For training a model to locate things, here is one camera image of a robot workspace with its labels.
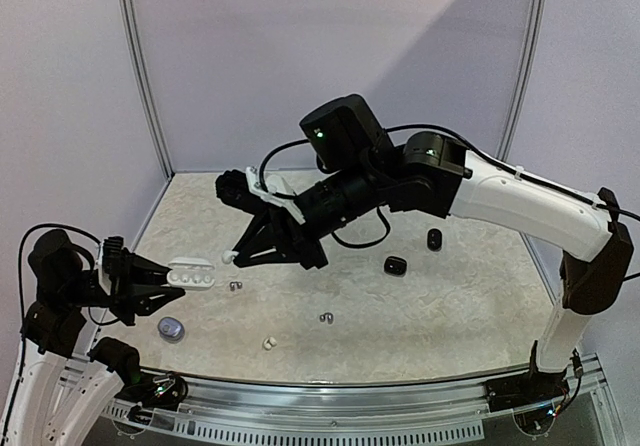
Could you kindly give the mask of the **glossy black earbud charging case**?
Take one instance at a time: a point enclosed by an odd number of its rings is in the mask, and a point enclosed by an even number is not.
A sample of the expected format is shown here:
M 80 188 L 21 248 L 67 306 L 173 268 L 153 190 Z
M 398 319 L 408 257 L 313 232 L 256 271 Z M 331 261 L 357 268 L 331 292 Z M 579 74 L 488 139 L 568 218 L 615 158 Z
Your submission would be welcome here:
M 406 275 L 408 263 L 404 258 L 398 256 L 388 256 L 385 258 L 383 270 L 386 274 L 394 277 Z

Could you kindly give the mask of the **white earbud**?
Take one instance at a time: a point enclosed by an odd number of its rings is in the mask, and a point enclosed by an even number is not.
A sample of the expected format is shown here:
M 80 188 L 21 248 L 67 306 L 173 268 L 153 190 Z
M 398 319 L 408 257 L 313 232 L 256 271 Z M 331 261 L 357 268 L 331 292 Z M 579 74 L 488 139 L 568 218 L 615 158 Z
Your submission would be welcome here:
M 237 256 L 237 252 L 236 251 L 232 251 L 232 250 L 226 250 L 222 253 L 221 255 L 221 260 L 224 264 L 230 264 L 234 261 L 234 259 Z
M 269 336 L 263 341 L 263 348 L 266 351 L 270 351 L 274 349 L 278 345 L 278 342 L 275 337 Z

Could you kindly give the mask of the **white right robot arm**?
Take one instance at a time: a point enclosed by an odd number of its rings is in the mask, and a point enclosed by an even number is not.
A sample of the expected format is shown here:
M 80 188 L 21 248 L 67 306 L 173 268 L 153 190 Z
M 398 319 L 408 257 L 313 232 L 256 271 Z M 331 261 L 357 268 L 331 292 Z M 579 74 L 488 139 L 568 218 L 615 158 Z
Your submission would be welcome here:
M 527 174 L 441 126 L 413 125 L 409 139 L 395 145 L 357 94 L 316 108 L 300 128 L 325 178 L 297 193 L 263 168 L 248 169 L 231 199 L 252 221 L 224 261 L 322 268 L 321 240 L 383 206 L 485 221 L 541 239 L 563 252 L 563 292 L 516 388 L 527 402 L 552 390 L 590 319 L 616 301 L 631 263 L 627 212 L 615 195 Z

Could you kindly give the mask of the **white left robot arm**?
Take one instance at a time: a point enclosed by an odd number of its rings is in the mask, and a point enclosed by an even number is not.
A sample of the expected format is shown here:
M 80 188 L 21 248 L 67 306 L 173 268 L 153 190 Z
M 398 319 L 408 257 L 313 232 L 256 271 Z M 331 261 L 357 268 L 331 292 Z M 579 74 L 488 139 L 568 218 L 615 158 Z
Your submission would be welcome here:
M 2 444 L 79 445 L 115 398 L 133 403 L 130 416 L 141 421 L 149 409 L 177 410 L 187 382 L 175 372 L 143 372 L 138 350 L 111 337 L 89 350 L 80 380 L 53 406 L 91 309 L 105 309 L 114 323 L 132 326 L 186 292 L 169 285 L 169 267 L 129 251 L 119 236 L 99 240 L 84 232 L 98 247 L 91 253 L 70 239 L 78 228 L 43 223 L 35 229 L 41 235 L 32 251 L 18 251 L 18 265 L 35 276 L 36 299 L 20 306 L 20 347 L 2 415 Z

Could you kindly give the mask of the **white oval charging case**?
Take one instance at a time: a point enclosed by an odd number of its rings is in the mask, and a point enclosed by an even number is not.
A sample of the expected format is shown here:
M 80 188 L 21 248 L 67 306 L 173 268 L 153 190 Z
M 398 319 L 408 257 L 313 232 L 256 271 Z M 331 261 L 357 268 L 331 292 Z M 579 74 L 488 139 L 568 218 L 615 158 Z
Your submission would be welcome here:
M 169 262 L 167 284 L 190 291 L 209 290 L 215 284 L 214 265 L 202 258 L 177 257 Z

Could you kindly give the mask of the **silver blue charging case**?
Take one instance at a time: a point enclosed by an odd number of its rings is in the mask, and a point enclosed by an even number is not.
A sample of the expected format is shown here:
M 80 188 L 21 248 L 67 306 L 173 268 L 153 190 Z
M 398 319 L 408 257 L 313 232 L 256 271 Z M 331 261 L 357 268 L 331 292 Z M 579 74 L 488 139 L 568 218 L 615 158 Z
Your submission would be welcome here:
M 173 317 L 163 317 L 157 324 L 157 330 L 162 339 L 168 342 L 180 342 L 185 336 L 184 325 Z

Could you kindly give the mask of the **small black case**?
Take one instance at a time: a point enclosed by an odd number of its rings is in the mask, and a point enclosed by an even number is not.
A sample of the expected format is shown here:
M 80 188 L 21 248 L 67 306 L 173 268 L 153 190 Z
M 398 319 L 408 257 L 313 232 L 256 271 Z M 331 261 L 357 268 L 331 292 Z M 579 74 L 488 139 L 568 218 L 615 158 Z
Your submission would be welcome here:
M 440 251 L 442 248 L 443 236 L 439 229 L 432 228 L 427 232 L 427 247 L 431 251 Z

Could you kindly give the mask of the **silver earbud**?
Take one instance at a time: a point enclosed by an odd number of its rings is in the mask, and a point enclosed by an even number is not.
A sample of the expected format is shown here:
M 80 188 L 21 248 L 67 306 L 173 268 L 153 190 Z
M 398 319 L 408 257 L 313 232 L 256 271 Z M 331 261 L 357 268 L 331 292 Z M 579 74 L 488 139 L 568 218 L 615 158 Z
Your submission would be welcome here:
M 229 289 L 234 292 L 234 291 L 238 291 L 241 290 L 243 288 L 243 283 L 239 282 L 239 281 L 231 281 L 229 283 Z
M 330 312 L 326 312 L 319 316 L 319 320 L 323 323 L 331 325 L 334 322 L 334 315 Z

